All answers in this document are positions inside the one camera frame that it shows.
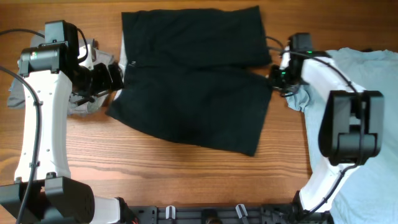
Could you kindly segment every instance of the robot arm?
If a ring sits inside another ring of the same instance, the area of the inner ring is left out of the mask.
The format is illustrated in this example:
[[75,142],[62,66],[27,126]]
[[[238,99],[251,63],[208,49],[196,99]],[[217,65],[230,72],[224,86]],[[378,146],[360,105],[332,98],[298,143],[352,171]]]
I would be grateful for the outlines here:
[[0,203],[14,217],[24,192],[29,194],[22,223],[124,223],[125,217],[134,217],[122,198],[95,197],[90,186],[70,178],[66,127],[71,93],[81,96],[75,101],[80,105],[123,87],[112,65],[109,71],[103,63],[93,65],[90,45],[78,48],[78,30],[65,21],[46,23],[46,44],[24,49],[19,60],[19,73],[39,97],[42,112],[38,163],[28,192],[37,118],[25,87],[24,141],[15,184],[0,187]]
[[378,155],[384,100],[380,92],[366,91],[350,81],[326,52],[314,51],[309,34],[295,34],[289,40],[281,65],[272,68],[273,85],[283,91],[311,85],[326,102],[318,136],[322,157],[294,200],[299,208],[296,220],[300,220],[308,213],[329,211],[348,177]]

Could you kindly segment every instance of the clothing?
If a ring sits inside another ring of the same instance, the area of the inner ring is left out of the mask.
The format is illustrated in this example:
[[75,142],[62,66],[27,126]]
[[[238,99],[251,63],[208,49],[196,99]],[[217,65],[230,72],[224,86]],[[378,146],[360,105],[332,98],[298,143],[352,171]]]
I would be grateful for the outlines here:
[[122,13],[125,89],[107,114],[172,142],[253,156],[271,97],[258,7]]
[[[338,192],[330,213],[339,223],[398,223],[398,54],[385,51],[362,53],[344,48],[329,50],[339,69],[367,90],[384,96],[384,122],[379,155],[368,159]],[[288,97],[289,107],[305,115],[311,168],[322,156],[318,133],[326,102],[311,86],[301,86]]]

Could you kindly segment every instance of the wooden table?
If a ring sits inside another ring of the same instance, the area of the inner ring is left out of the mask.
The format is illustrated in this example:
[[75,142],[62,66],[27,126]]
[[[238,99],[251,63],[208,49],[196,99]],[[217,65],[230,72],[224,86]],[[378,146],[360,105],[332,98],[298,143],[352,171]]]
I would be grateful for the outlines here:
[[[64,19],[119,57],[123,11],[260,5],[268,35],[280,40],[311,32],[316,48],[398,50],[394,1],[175,1],[73,4],[0,4],[0,30],[40,30]],[[0,64],[17,72],[30,34],[0,37]],[[6,107],[12,78],[0,75],[0,185],[11,184],[21,155],[24,111]],[[104,115],[106,108],[68,118],[72,178],[95,195],[123,197],[129,205],[234,205],[290,202],[310,177],[303,116],[273,94],[255,157],[175,144],[135,131]],[[0,223],[14,218],[0,208]]]

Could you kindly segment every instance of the gray cloth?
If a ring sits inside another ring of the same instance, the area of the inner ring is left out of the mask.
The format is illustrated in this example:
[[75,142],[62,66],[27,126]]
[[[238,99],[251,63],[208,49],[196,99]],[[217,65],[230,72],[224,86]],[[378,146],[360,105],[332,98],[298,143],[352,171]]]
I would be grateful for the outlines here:
[[[91,46],[95,46],[95,40],[94,39],[87,39],[87,44],[90,44]],[[30,40],[30,47],[37,47],[39,44],[43,44],[44,39],[34,35],[33,38]],[[79,40],[79,47],[84,46],[85,43],[83,40]],[[98,63],[104,63],[105,65],[109,65],[114,63],[114,57],[113,55],[110,55],[106,52],[100,51],[98,49],[95,49],[95,52],[93,54],[93,64],[96,65]],[[11,84],[11,87],[9,89],[10,95],[9,98],[7,99],[7,106],[12,109],[24,109],[25,108],[25,94],[24,94],[24,88],[22,86],[22,83],[14,79],[14,81]],[[94,103],[87,102],[83,105],[80,106],[75,106],[72,103],[69,103],[68,105],[68,114],[90,114],[94,113],[97,111],[105,99],[108,97],[108,95],[104,95],[99,98],[95,98]]]

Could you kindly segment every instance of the black shorts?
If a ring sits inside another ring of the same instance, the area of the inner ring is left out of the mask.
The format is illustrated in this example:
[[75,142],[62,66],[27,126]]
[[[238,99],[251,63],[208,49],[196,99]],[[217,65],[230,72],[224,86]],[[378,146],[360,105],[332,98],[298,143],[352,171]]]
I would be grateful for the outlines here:
[[272,91],[248,70],[271,62],[259,8],[122,19],[125,89],[107,114],[157,138],[253,156]]

